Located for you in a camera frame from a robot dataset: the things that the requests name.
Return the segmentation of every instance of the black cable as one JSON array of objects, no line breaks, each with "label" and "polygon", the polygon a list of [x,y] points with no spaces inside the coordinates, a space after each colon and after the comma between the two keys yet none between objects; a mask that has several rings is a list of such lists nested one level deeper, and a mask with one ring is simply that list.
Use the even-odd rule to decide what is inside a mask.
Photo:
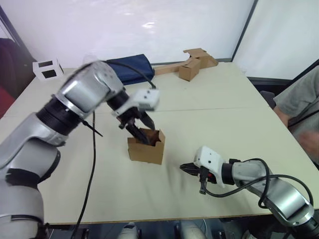
[{"label": "black cable", "polygon": [[111,230],[113,229],[114,226],[115,226],[115,223],[113,223],[113,225],[111,226],[109,231],[105,234],[105,237],[103,237],[103,239],[107,239],[108,234],[111,232]]},{"label": "black cable", "polygon": [[315,115],[315,114],[318,113],[318,112],[319,112],[319,110],[316,110],[316,111],[310,113],[309,115],[307,115],[307,116],[301,118],[300,120],[298,120],[298,121],[296,121],[296,122],[294,122],[294,123],[288,125],[288,128],[290,128],[290,127],[292,127],[292,126],[294,126],[294,125],[300,123],[301,121],[304,121],[305,119],[308,119],[310,116],[313,116],[313,115]]},{"label": "black cable", "polygon": [[103,135],[102,135],[100,132],[98,132],[96,129],[94,129],[92,126],[90,126],[87,121],[82,120],[82,124],[83,124],[84,126],[87,126],[90,130],[92,130],[92,131],[94,131],[95,133],[97,133],[99,136],[103,137]]},{"label": "black cable", "polygon": [[289,236],[290,236],[290,232],[287,232],[287,233],[284,235],[283,239],[288,239]]},{"label": "black cable", "polygon": [[33,221],[37,221],[41,225],[43,224],[43,221],[40,218],[35,217],[35,216],[31,216],[31,215],[12,215],[11,220],[12,221],[33,220]]},{"label": "black cable", "polygon": [[90,179],[89,179],[89,183],[88,183],[88,187],[86,189],[86,194],[85,194],[85,199],[84,199],[84,203],[82,206],[82,210],[79,216],[79,219],[75,225],[75,228],[73,230],[73,233],[71,235],[71,239],[73,239],[76,235],[76,232],[78,231],[78,228],[80,226],[84,211],[85,211],[85,207],[86,207],[86,203],[88,201],[89,198],[89,193],[90,193],[90,188],[91,188],[91,183],[92,183],[92,179],[93,179],[93,175],[94,175],[94,169],[95,169],[95,162],[96,162],[96,143],[95,143],[95,111],[93,111],[93,165],[92,165],[92,170],[91,170],[91,175],[90,175]]},{"label": "black cable", "polygon": [[153,89],[156,89],[156,86],[153,84],[153,82],[141,71],[135,69],[134,67],[121,63],[121,62],[117,62],[117,61],[112,61],[112,60],[106,60],[104,61],[107,64],[112,64],[112,65],[118,65],[118,66],[124,66],[126,68],[131,69],[132,71],[135,71],[136,73],[140,74],[147,82],[149,82],[149,84],[152,86]]},{"label": "black cable", "polygon": [[262,162],[262,164],[265,167],[265,170],[266,170],[266,184],[265,184],[265,188],[264,188],[263,194],[260,196],[260,199],[258,201],[258,206],[260,208],[266,209],[267,207],[265,205],[262,205],[262,203],[265,200],[265,198],[267,196],[267,193],[268,193],[268,189],[269,189],[269,183],[270,183],[269,167],[268,167],[267,163],[264,160],[262,160],[261,158],[252,158],[252,159],[246,160],[245,162],[247,162],[247,161],[260,161],[260,162]]},{"label": "black cable", "polygon": [[[269,175],[269,178],[289,178],[289,179],[292,179],[292,180],[294,180],[294,181],[300,183],[300,184],[304,187],[304,189],[306,190],[306,192],[308,193],[310,204],[311,204],[311,205],[314,205],[314,198],[313,198],[313,195],[311,194],[310,189],[309,189],[308,186],[307,186],[303,181],[301,181],[300,179],[295,178],[295,177],[293,177],[293,176],[285,175],[285,174],[273,174],[273,175]],[[223,193],[223,194],[214,194],[214,193],[212,193],[212,192],[210,192],[210,191],[208,191],[208,190],[206,189],[204,183],[201,183],[201,185],[202,185],[202,187],[204,188],[205,192],[206,192],[208,195],[210,195],[210,196],[212,196],[212,197],[215,197],[215,198],[224,198],[224,197],[228,197],[228,196],[230,196],[230,195],[233,195],[233,194],[235,194],[235,193],[238,193],[238,192],[240,192],[241,190],[243,190],[243,189],[245,189],[245,188],[248,188],[248,187],[250,187],[251,185],[253,185],[253,184],[255,184],[255,183],[258,183],[258,182],[260,182],[260,181],[263,181],[263,180],[265,180],[265,179],[266,179],[266,176],[257,178],[257,179],[255,179],[255,180],[253,180],[253,181],[251,181],[251,182],[249,182],[249,183],[247,183],[247,184],[245,184],[245,185],[239,187],[239,188],[236,188],[236,189],[234,189],[234,190],[232,190],[232,191],[230,191],[230,192]]]}]

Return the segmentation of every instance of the white wall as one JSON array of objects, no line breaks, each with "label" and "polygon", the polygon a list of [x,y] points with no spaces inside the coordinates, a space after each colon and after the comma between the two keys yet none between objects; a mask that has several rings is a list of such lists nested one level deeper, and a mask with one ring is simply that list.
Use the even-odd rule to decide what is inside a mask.
[{"label": "white wall", "polygon": [[319,58],[319,0],[259,0],[234,62],[247,76],[293,79]]},{"label": "white wall", "polygon": [[144,53],[152,63],[185,60],[202,47],[230,58],[253,0],[0,0],[37,60],[77,67]]}]

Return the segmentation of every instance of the table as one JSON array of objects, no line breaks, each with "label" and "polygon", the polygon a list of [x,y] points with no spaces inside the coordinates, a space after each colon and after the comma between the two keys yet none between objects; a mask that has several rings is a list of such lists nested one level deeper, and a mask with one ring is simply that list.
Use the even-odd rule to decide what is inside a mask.
[{"label": "table", "polygon": [[[226,69],[236,68],[232,63],[225,65],[231,65]],[[207,75],[210,75],[209,71],[216,71],[214,68],[205,70]],[[238,79],[244,79],[239,71],[237,74]],[[177,78],[172,87],[167,89],[175,89],[176,95],[181,91],[178,90],[180,83],[177,80],[183,82]],[[311,189],[315,207],[318,208],[319,190],[314,178],[319,176],[319,172],[274,112],[260,100],[258,93],[251,90],[253,88],[248,79],[244,84],[247,92],[242,87],[240,94],[250,95],[250,101],[240,101],[239,93],[233,95],[237,90],[229,85],[223,87],[225,92],[219,96],[232,96],[233,105],[231,100],[227,101],[227,97],[223,98],[224,101],[215,99],[216,90],[216,94],[206,98],[213,102],[210,109],[180,102],[180,105],[162,106],[161,111],[150,113],[156,127],[166,136],[162,165],[130,161],[127,152],[128,132],[118,129],[118,122],[109,113],[97,111],[96,128],[104,137],[97,137],[96,171],[82,222],[268,214],[268,210],[258,208],[258,197],[248,191],[223,199],[199,194],[198,179],[182,172],[179,165],[191,162],[202,145],[214,149],[225,160],[263,158],[274,173],[289,174],[303,180]],[[164,86],[161,89],[164,92],[161,103],[170,95]],[[180,107],[180,110],[174,110],[174,107]],[[24,112],[19,115],[17,111],[15,115],[8,114],[0,120],[0,141],[22,121],[23,116]],[[50,179],[39,185],[44,200],[45,221],[51,224],[75,223],[79,216],[92,165],[91,131],[79,126],[60,151],[62,159],[59,166]],[[306,195],[303,188],[292,183]],[[209,190],[216,193],[233,188],[208,186]]]}]

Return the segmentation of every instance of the open cardboard box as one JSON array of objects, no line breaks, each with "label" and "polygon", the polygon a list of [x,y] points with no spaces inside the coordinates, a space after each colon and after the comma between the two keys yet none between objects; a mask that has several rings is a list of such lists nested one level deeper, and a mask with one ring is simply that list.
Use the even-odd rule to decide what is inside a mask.
[{"label": "open cardboard box", "polygon": [[129,156],[132,161],[161,164],[163,160],[165,136],[161,130],[141,128],[149,138],[151,145],[139,142],[135,138],[128,138]]},{"label": "open cardboard box", "polygon": [[196,62],[195,60],[200,61],[200,66],[199,66],[200,69],[218,65],[218,61],[216,61],[211,55],[209,55],[205,50],[201,48],[184,50],[184,53],[188,53],[190,55],[188,60],[179,62],[179,63],[154,67],[155,75],[161,75],[161,74],[179,71],[180,78],[190,81],[198,73],[197,63],[195,64]]}]

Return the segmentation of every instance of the person's arm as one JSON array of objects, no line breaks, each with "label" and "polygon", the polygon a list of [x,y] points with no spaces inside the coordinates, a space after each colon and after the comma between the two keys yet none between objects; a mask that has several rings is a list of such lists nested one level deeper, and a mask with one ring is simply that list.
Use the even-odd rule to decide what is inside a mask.
[{"label": "person's arm", "polygon": [[310,155],[319,159],[319,132],[304,132],[299,136],[299,143]]},{"label": "person's arm", "polygon": [[288,127],[288,120],[290,120],[292,117],[282,112],[278,106],[274,108],[274,112],[278,115],[284,125]]},{"label": "person's arm", "polygon": [[317,97],[319,97],[319,66],[276,96],[274,111],[287,125],[289,119],[299,115]]}]

